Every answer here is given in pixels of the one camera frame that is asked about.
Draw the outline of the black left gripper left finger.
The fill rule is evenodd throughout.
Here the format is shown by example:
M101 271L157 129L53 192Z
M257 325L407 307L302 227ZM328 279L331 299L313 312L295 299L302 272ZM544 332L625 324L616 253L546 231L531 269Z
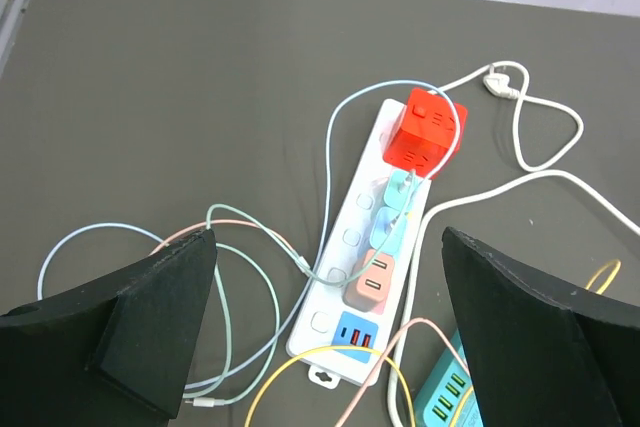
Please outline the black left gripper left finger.
M202 230L2 315L2 420L176 418L216 260Z

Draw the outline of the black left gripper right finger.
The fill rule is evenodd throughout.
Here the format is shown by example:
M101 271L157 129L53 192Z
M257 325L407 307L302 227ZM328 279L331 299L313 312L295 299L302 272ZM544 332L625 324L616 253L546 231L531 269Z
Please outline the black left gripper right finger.
M638 425L638 307L452 227L442 260L484 425Z

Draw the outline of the teal power strip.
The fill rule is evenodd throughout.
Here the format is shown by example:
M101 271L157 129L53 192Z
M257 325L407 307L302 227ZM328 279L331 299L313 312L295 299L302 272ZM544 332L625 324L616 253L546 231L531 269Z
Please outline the teal power strip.
M482 427L471 377L446 348L414 401L417 426Z

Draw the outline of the brown dual USB charger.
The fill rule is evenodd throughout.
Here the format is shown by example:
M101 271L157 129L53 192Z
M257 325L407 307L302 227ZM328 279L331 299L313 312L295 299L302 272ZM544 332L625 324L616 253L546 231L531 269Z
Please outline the brown dual USB charger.
M367 271L350 282L343 294L346 305L362 312L381 314L390 291L394 258L384 252L378 254Z

